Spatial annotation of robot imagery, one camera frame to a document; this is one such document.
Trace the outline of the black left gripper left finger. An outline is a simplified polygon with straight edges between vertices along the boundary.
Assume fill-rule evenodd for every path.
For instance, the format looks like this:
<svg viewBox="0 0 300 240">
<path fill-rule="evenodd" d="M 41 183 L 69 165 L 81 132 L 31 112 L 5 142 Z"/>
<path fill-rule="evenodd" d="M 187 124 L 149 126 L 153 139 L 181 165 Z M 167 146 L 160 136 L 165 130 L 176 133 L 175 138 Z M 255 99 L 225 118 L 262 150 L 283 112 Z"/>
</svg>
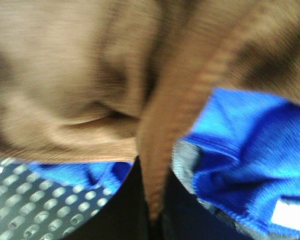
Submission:
<svg viewBox="0 0 300 240">
<path fill-rule="evenodd" d="M 149 240 L 148 205 L 141 164 L 135 159 L 117 193 L 64 240 Z"/>
</svg>

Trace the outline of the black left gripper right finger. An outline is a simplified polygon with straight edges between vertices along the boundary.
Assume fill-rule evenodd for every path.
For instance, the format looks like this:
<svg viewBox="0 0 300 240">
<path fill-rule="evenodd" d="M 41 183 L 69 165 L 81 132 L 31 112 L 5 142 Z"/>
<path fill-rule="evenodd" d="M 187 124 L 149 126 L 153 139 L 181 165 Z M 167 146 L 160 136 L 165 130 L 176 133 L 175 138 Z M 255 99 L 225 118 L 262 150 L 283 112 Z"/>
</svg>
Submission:
<svg viewBox="0 0 300 240">
<path fill-rule="evenodd" d="M 165 185 L 160 216 L 164 240 L 241 240 L 234 221 L 221 210 L 208 210 L 189 193 L 173 172 Z"/>
</svg>

